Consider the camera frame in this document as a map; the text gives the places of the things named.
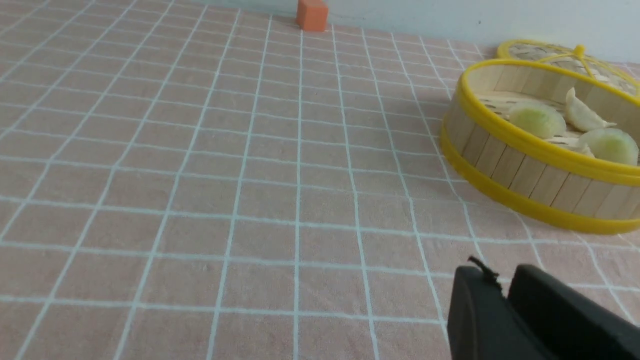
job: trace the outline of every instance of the grid pattern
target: grid pattern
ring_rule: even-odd
[[[547,227],[441,156],[456,80],[492,54],[183,1],[0,0],[0,359],[448,359],[470,254],[640,322],[640,233]]]

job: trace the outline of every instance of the white grid line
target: white grid line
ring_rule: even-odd
[[[364,39],[364,42],[366,44],[367,40],[366,40],[366,38],[364,36],[364,30],[362,31],[362,38]],[[400,51],[398,50],[398,48],[396,46],[395,38],[393,37],[393,35],[391,35],[391,39],[392,39],[392,41],[394,43],[394,47],[396,47],[396,51],[398,53],[398,56],[400,56]],[[407,74],[406,69],[404,67],[404,63],[401,62],[401,65],[402,65],[402,68],[403,68],[403,71],[404,71],[404,75],[408,78],[408,74]],[[378,99],[380,100],[380,106],[383,106],[382,99],[380,98],[380,91],[378,90],[378,84],[376,84],[376,92],[378,93]],[[423,115],[422,114],[422,109],[420,108],[420,104],[418,103],[418,97],[416,96],[415,90],[413,89],[413,87],[412,87],[412,94],[413,94],[413,97],[415,99],[416,104],[418,105],[418,109],[420,110],[420,114]],[[383,115],[383,118],[385,120],[385,124],[387,125],[387,132],[388,132],[389,140],[391,141],[391,146],[394,147],[393,137],[391,135],[391,130],[389,129],[389,126],[388,126],[387,118],[384,115]],[[437,148],[437,144],[433,141],[433,139],[431,139],[431,140],[433,142],[434,147]],[[435,301],[435,304],[436,304],[436,311],[438,313],[438,319],[443,323],[443,325],[441,326],[442,334],[443,334],[445,340],[447,341],[447,343],[449,343],[449,336],[447,334],[446,326],[444,325],[444,314],[443,314],[443,311],[442,311],[442,305],[440,304],[440,299],[438,298],[438,292],[436,291],[436,287],[435,287],[435,285],[433,283],[433,279],[431,278],[431,270],[429,269],[429,264],[427,262],[426,254],[424,252],[424,247],[422,246],[422,238],[420,237],[419,231],[418,231],[417,219],[416,219],[416,216],[415,216],[415,206],[414,206],[413,198],[409,194],[409,189],[407,188],[406,182],[404,180],[404,176],[401,175],[402,170],[401,170],[401,166],[400,166],[400,161],[398,160],[397,155],[395,153],[394,153],[394,157],[396,159],[396,165],[397,165],[398,174],[400,174],[400,178],[402,179],[402,183],[403,183],[403,187],[404,187],[404,193],[409,198],[409,209],[411,210],[411,219],[412,219],[412,223],[413,223],[413,232],[415,233],[418,249],[420,250],[420,257],[422,259],[422,265],[424,266],[424,269],[425,269],[425,271],[427,273],[426,280],[427,280],[427,282],[429,284],[429,288],[431,290],[431,294],[432,294],[432,296],[434,298],[434,301]],[[468,225],[469,231],[473,231],[472,228],[471,228],[471,225],[469,223],[467,223],[467,225]]]
[[[376,335],[375,322],[373,320],[373,307],[371,305],[371,288],[369,286],[369,276],[367,275],[367,262],[365,260],[364,246],[362,244],[362,229],[360,228],[360,212],[358,203],[358,193],[356,192],[356,184],[353,178],[353,171],[351,169],[351,151],[349,150],[349,133],[347,131],[346,116],[344,113],[344,101],[342,94],[342,81],[340,80],[340,67],[337,65],[338,55],[335,52],[335,32],[333,31],[333,24],[331,25],[331,34],[333,38],[333,50],[336,59],[336,71],[338,72],[338,91],[340,92],[340,105],[342,106],[342,124],[344,126],[344,141],[347,143],[347,164],[349,167],[349,179],[351,180],[351,189],[353,190],[353,214],[355,218],[356,237],[358,239],[358,250],[360,252],[360,264],[362,266],[362,281],[364,283],[364,295],[367,304],[367,316],[369,318],[369,333],[371,335],[371,343],[373,345],[373,356],[375,360],[380,360],[380,353],[378,349],[378,337]]]
[[[127,11],[128,11],[128,9],[129,9],[129,8],[131,8],[134,4],[135,4],[135,2],[133,1],[133,2],[129,5],[129,7],[127,8]],[[87,9],[90,5],[91,5],[91,3],[90,3],[90,4],[88,4],[88,5],[87,5],[87,7],[85,7],[85,8],[83,9],[83,11],[82,11],[82,12],[79,12],[79,13],[78,13],[78,15],[79,15],[79,14],[82,14],[82,13],[84,12],[84,10],[85,10],[85,9]],[[109,28],[105,29],[101,36],[104,36],[108,31],[109,31]],[[116,78],[117,78],[117,77],[113,78],[113,80],[112,80],[112,81],[111,81],[111,83],[109,84],[109,88],[113,85],[113,83],[115,83]],[[83,124],[84,124],[84,122],[85,122],[85,121],[90,117],[90,115],[93,113],[93,110],[95,109],[95,107],[97,107],[98,103],[99,103],[99,102],[96,102],[96,103],[93,105],[93,107],[92,107],[92,108],[91,108],[91,110],[86,114],[86,116],[84,117],[84,119],[83,119],[82,121],[80,121],[80,124],[78,124],[78,125],[77,125],[77,127],[76,127],[76,129],[74,130],[74,132],[72,133],[72,135],[75,135],[75,134],[76,134],[76,133],[77,133],[77,132],[82,128],[82,125],[83,125]],[[66,142],[63,144],[63,146],[61,146],[61,147],[56,151],[56,153],[54,154],[54,156],[51,156],[51,159],[55,158],[55,157],[58,155],[58,153],[62,151],[62,149],[64,148],[64,145],[66,145],[66,143],[68,143],[68,142],[70,142],[70,141],[71,141],[71,138],[67,139],[67,140],[66,140]],[[33,196],[34,196],[34,194],[35,194],[35,192],[36,192],[37,188],[40,186],[40,184],[41,184],[41,183],[42,183],[42,181],[44,180],[44,177],[46,176],[47,171],[48,171],[48,169],[49,169],[49,167],[50,167],[50,166],[51,166],[51,165],[50,165],[49,163],[48,163],[48,164],[46,164],[45,169],[44,169],[44,171],[42,172],[42,175],[38,178],[37,182],[34,184],[33,189],[31,190],[31,193],[29,193],[28,200],[33,198]],[[110,175],[109,175],[109,180],[107,181],[107,185],[105,186],[105,189],[104,189],[104,191],[103,191],[103,193],[102,193],[102,196],[101,196],[101,198],[100,198],[100,202],[99,202],[99,204],[102,204],[102,200],[103,200],[103,199],[105,198],[105,196],[106,196],[106,193],[107,193],[107,191],[108,191],[108,189],[109,189],[109,185],[110,185],[110,183],[111,183],[111,179],[113,178],[113,174],[114,174],[114,172],[115,172],[115,171],[114,171],[114,170],[112,170],[112,171],[111,171],[111,173],[110,173]],[[14,213],[14,215],[13,215],[13,217],[12,217],[12,218],[9,220],[9,222],[5,225],[4,231],[2,232],[2,234],[0,234],[0,243],[2,242],[2,239],[4,238],[4,236],[5,236],[6,232],[7,232],[7,230],[11,227],[11,224],[13,223],[13,221],[15,221],[15,219],[16,219],[16,218],[17,218],[17,216],[18,216],[18,214],[19,214],[19,213],[24,209],[24,207],[26,206],[26,204],[27,204],[27,201],[23,202],[23,203],[20,205],[20,207],[16,210],[16,212],[15,212],[15,213]],[[82,242],[83,242],[83,240],[84,240],[84,237],[86,236],[86,233],[87,233],[87,231],[88,231],[89,225],[90,225],[91,221],[93,220],[93,218],[95,217],[96,212],[97,212],[97,210],[96,210],[96,209],[95,209],[95,210],[93,210],[93,212],[92,212],[91,216],[89,217],[89,221],[87,221],[87,223],[85,224],[85,227],[84,227],[84,229],[83,229],[83,232],[82,232],[82,234],[80,235],[80,237],[79,237],[79,239],[78,239],[78,241],[77,241],[77,243],[76,243],[76,246],[75,246],[75,248],[74,248],[74,250],[75,250],[75,251],[74,251],[74,252],[72,252],[72,253],[69,255],[69,257],[68,257],[68,259],[67,259],[67,262],[65,263],[65,266],[63,267],[62,272],[61,272],[61,273],[60,273],[60,275],[58,276],[58,278],[57,278],[57,280],[56,280],[56,282],[55,282],[55,284],[54,284],[53,288],[51,289],[51,292],[49,293],[49,296],[48,296],[48,298],[47,298],[47,302],[45,303],[45,305],[42,307],[42,309],[41,309],[41,310],[40,310],[40,312],[38,313],[38,316],[36,317],[36,319],[35,319],[35,321],[34,321],[33,325],[31,326],[31,328],[30,328],[30,330],[29,330],[29,332],[28,332],[28,334],[27,334],[27,336],[26,336],[26,338],[25,338],[24,342],[23,342],[23,343],[22,343],[22,345],[20,346],[20,349],[19,349],[19,351],[18,351],[18,354],[15,356],[15,360],[22,360],[22,357],[24,356],[24,354],[25,354],[26,350],[28,349],[29,344],[31,343],[31,340],[33,339],[33,336],[35,335],[35,332],[38,330],[38,328],[39,328],[39,326],[40,326],[40,324],[41,324],[41,322],[42,322],[42,319],[44,319],[44,316],[45,316],[45,314],[47,313],[47,310],[49,309],[49,306],[51,305],[51,301],[52,301],[52,300],[53,300],[53,298],[55,297],[55,294],[56,294],[56,292],[58,291],[58,288],[60,287],[60,284],[62,283],[62,280],[63,280],[63,279],[64,279],[64,277],[66,276],[66,274],[67,274],[67,270],[70,268],[70,266],[71,266],[71,262],[73,262],[73,260],[74,260],[74,258],[75,258],[75,254],[76,254],[76,252],[77,252],[77,248],[79,248],[79,247],[81,246],[81,244],[82,244]]]
[[[65,246],[65,245],[44,245],[44,244],[35,244],[35,243],[19,243],[13,241],[6,241],[0,245],[0,247],[6,248],[17,248],[17,249],[28,249],[28,250],[48,250],[48,251],[59,251],[59,252],[72,252],[74,247]],[[148,258],[150,255],[149,251],[137,251],[137,250],[118,250],[118,249],[103,249],[97,247],[80,247],[77,250],[78,253],[81,254],[95,254],[95,255],[109,255],[109,256],[127,256],[127,257],[139,257],[139,258]],[[159,252],[155,254],[156,258],[162,259],[179,259],[179,260],[195,260],[195,261],[224,261],[225,257],[223,255],[203,255],[203,254],[185,254],[185,253],[174,253],[174,252]],[[230,256],[230,262],[233,263],[246,263],[246,264],[255,264],[255,265],[265,265],[265,266],[295,266],[296,262],[291,260],[269,260],[269,259],[261,259],[261,258],[251,258],[246,256]],[[342,263],[323,263],[318,261],[299,261],[299,266],[307,267],[307,268],[320,268],[320,269],[337,269],[337,270],[361,270],[362,265],[358,264],[342,264]],[[387,268],[383,266],[367,266],[365,268],[368,272],[379,272],[379,273],[388,273],[388,274],[400,274],[400,275],[417,275],[417,276],[426,276],[425,271],[420,270],[410,270],[404,268]],[[448,274],[443,272],[431,272],[432,278],[439,279],[453,279],[454,274]],[[501,277],[499,281],[509,282],[510,279]],[[591,288],[591,289],[612,289],[615,291],[629,291],[634,293],[640,293],[640,288],[633,288],[628,286],[617,286],[617,285],[606,285],[606,284],[587,284],[587,283],[568,283],[568,286],[575,288]],[[0,301],[2,299],[10,299],[12,298],[9,295],[1,295]]]
[[[640,319],[634,319],[634,317],[631,315],[631,313],[629,312],[629,310],[627,310],[627,307],[625,307],[625,305],[622,303],[622,301],[620,301],[620,297],[618,296],[618,294],[611,288],[611,281],[609,280],[609,278],[606,276],[606,274],[604,273],[604,271],[602,271],[602,268],[600,268],[600,264],[598,264],[598,259],[596,257],[595,252],[593,251],[593,248],[591,248],[591,245],[585,241],[585,239],[578,233],[575,233],[575,235],[580,239],[580,241],[583,242],[583,244],[587,247],[587,250],[589,251],[589,256],[591,257],[591,260],[593,262],[593,265],[596,268],[596,271],[598,272],[598,275],[602,278],[602,280],[604,281],[605,285],[607,286],[607,289],[609,290],[609,293],[611,294],[611,296],[613,297],[613,299],[615,300],[616,304],[620,307],[620,309],[622,310],[622,312],[625,314],[625,316],[633,323],[636,323],[637,321],[640,321]]]
[[[173,6],[173,1],[167,6],[167,9],[166,9],[165,13],[158,20],[158,23],[160,23],[162,21],[162,19],[169,12],[169,9],[172,6]],[[206,10],[207,10],[207,8],[202,8],[202,12],[200,14],[200,18],[198,19],[198,21],[200,21],[200,19],[202,19],[202,17],[205,15]],[[189,34],[189,37],[191,37],[193,35],[193,33],[195,32],[195,29],[196,29],[196,27],[193,28],[192,32]],[[153,29],[151,31],[149,31],[147,36],[150,36],[150,34],[152,32],[153,32]],[[173,63],[173,65],[171,67],[171,70],[169,71],[169,73],[167,73],[167,75],[165,77],[165,81],[168,80],[171,77],[171,75],[173,74],[173,71],[175,70],[175,65],[177,64],[178,60],[180,59],[180,56],[181,56],[181,53],[179,54],[178,57],[176,57],[175,62]],[[147,113],[145,114],[144,119],[146,119],[148,117],[148,115],[150,114],[150,112],[152,111],[154,103],[158,100],[160,94],[162,93],[162,89],[164,88],[165,84],[166,84],[166,82],[163,83],[162,87],[160,88],[160,90],[156,94],[156,98],[154,98],[153,103],[151,104],[151,106],[149,106],[149,109],[147,110]],[[207,102],[209,101],[210,98],[211,98],[211,94],[209,94],[209,96],[207,98]],[[202,110],[202,112],[200,114],[200,119],[198,120],[198,124],[202,123],[202,120],[204,118],[205,109],[206,109],[206,106],[203,107],[203,110]],[[142,129],[143,123],[145,122],[144,119],[141,122],[138,130]],[[138,132],[138,133],[136,133],[134,135],[133,140],[131,141],[131,144],[133,144],[133,142],[135,141],[135,138],[139,135],[139,133],[140,132]],[[125,324],[124,330],[123,330],[122,335],[120,337],[120,341],[118,342],[118,348],[116,349],[116,352],[115,352],[115,354],[113,356],[113,360],[119,360],[120,357],[122,356],[122,352],[124,351],[124,346],[125,346],[125,344],[126,344],[126,342],[128,340],[129,331],[131,331],[131,327],[132,327],[132,323],[133,323],[133,320],[134,320],[134,316],[136,314],[136,306],[140,302],[140,298],[142,296],[142,291],[144,290],[145,284],[147,282],[147,277],[148,277],[149,272],[151,270],[151,266],[152,266],[152,263],[153,263],[153,260],[154,260],[154,256],[155,256],[155,254],[157,252],[157,248],[158,248],[158,246],[160,244],[160,241],[162,239],[162,235],[163,235],[163,232],[164,232],[164,227],[166,226],[166,222],[167,222],[167,219],[169,217],[169,211],[171,209],[171,206],[173,205],[173,200],[175,198],[175,194],[177,192],[178,185],[180,183],[180,175],[182,174],[182,171],[184,170],[184,168],[185,168],[185,166],[186,166],[186,164],[188,162],[190,152],[191,152],[191,150],[192,150],[192,148],[193,148],[193,146],[194,146],[194,144],[196,142],[196,138],[198,136],[198,133],[199,133],[199,128],[196,127],[196,129],[193,132],[192,137],[191,137],[191,143],[189,144],[189,149],[187,150],[187,153],[185,154],[184,159],[182,160],[182,164],[180,165],[180,169],[176,173],[175,179],[173,180],[173,187],[171,189],[171,193],[169,194],[169,199],[168,199],[168,202],[167,202],[164,214],[163,214],[163,218],[162,218],[162,221],[160,223],[159,229],[157,230],[156,238],[154,239],[154,244],[152,246],[151,254],[149,255],[149,257],[147,259],[147,263],[145,265],[145,269],[144,269],[142,277],[140,279],[140,283],[138,284],[138,288],[137,288],[136,294],[134,296],[134,302],[133,302],[133,305],[131,307],[131,310],[129,311],[129,315],[127,317],[127,322]]]
[[[236,17],[236,22],[234,23],[234,27],[233,30],[235,30],[236,28],[236,24],[237,21],[240,17],[240,12],[238,12],[238,15]],[[240,174],[238,175],[238,180],[237,180],[237,184],[236,184],[236,198],[234,199],[234,209],[233,209],[233,214],[232,214],[232,218],[231,218],[231,223],[229,225],[229,234],[228,234],[228,238],[227,238],[227,248],[225,250],[225,260],[224,263],[222,265],[222,271],[221,271],[221,275],[220,275],[220,285],[218,286],[218,297],[216,299],[216,309],[220,309],[222,308],[222,301],[223,301],[223,296],[224,296],[224,292],[225,292],[225,284],[227,282],[227,271],[228,271],[228,266],[229,266],[229,257],[231,255],[231,246],[233,246],[233,242],[234,242],[234,233],[236,231],[236,221],[238,218],[238,211],[239,211],[239,206],[240,206],[240,196],[241,196],[241,192],[242,192],[242,185],[243,185],[243,177],[244,177],[244,171],[246,169],[246,159],[247,156],[249,155],[249,146],[251,143],[251,133],[253,131],[253,124],[255,121],[255,110],[258,106],[258,91],[260,91],[260,82],[262,81],[262,70],[264,68],[264,58],[266,57],[266,51],[267,51],[267,44],[269,43],[269,32],[271,31],[271,22],[273,21],[273,17],[269,17],[269,25],[267,26],[267,31],[266,31],[266,37],[264,39],[264,47],[263,47],[263,52],[262,52],[262,65],[260,66],[260,72],[258,75],[258,83],[256,86],[256,90],[255,90],[255,98],[253,99],[253,112],[251,115],[251,121],[249,123],[249,129],[248,129],[248,136],[246,139],[246,143],[244,145],[244,155],[242,158],[242,165],[240,167]],[[229,36],[229,40],[227,42],[227,45],[229,45],[231,43],[231,38],[233,37],[233,35]],[[220,320],[220,311],[215,311],[214,315],[213,315],[213,321],[211,322],[211,336],[209,338],[209,346],[207,348],[207,360],[211,360],[215,351],[215,344],[216,344],[216,334],[218,332],[218,327],[219,327],[219,322]]]
[[[296,164],[296,228],[295,228],[295,253],[294,253],[294,289],[293,289],[293,360],[298,360],[300,357],[300,321],[298,319],[298,313],[300,311],[300,193],[302,191],[301,184],[301,153],[302,153],[302,74],[303,74],[303,45],[304,45],[304,32],[300,30],[300,71],[298,72],[298,163]]]

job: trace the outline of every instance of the wooden slat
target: wooden slat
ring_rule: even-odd
[[[616,219],[628,220],[633,218],[634,210],[640,206],[640,188],[632,188],[629,195],[616,212]]]
[[[573,212],[590,182],[591,179],[586,177],[569,174],[551,203],[551,207],[568,213]]]
[[[525,156],[518,172],[513,177],[509,190],[524,197],[529,197],[545,167],[547,167],[546,164],[530,156]]]
[[[568,176],[569,173],[567,171],[547,165],[529,198],[541,204],[551,206],[551,203],[560,192]]]
[[[496,183],[499,183],[505,188],[509,188],[523,159],[523,153],[512,147],[507,147],[504,149],[500,160],[498,160],[498,165],[496,165],[491,178]]]
[[[476,162],[476,169],[484,175],[491,177],[506,146],[504,142],[493,136],[489,136],[480,153],[480,158]]]
[[[573,209],[573,213],[585,217],[594,217],[611,189],[613,189],[612,184],[591,180],[580,201]]]
[[[458,127],[458,130],[456,137],[451,139],[451,142],[458,154],[462,154],[462,151],[465,149],[465,146],[469,141],[471,132],[473,132],[474,127],[476,126],[476,122],[468,116],[458,117],[458,121],[455,126]]]
[[[631,193],[631,188],[624,185],[614,185],[611,191],[602,201],[602,204],[595,213],[597,218],[614,219],[616,213],[622,205],[624,205],[628,196]]]
[[[462,152],[462,157],[465,158],[472,166],[476,165],[488,138],[489,133],[487,133],[482,126],[476,124],[474,130],[471,132],[469,140],[467,141],[467,145]]]

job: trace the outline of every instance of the dumpling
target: dumpling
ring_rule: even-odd
[[[604,129],[617,125],[615,122],[606,122],[596,114],[595,111],[589,109],[589,106],[580,101],[575,96],[575,89],[571,88],[566,93],[564,100],[564,114],[566,121],[580,131],[591,131],[595,129]]]
[[[566,131],[562,115],[543,104],[516,104],[509,109],[508,117],[510,123],[541,139],[549,139]]]
[[[578,138],[577,147],[587,146],[597,159],[636,166],[638,145],[620,129],[596,129]]]

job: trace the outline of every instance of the yellow plastic ring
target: yellow plastic ring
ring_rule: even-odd
[[[456,151],[451,143],[444,122],[440,133],[440,147],[451,166],[471,185],[493,200],[523,215],[563,229],[591,234],[628,233],[640,228],[640,219],[604,220],[567,213],[535,202],[512,192],[476,170]]]

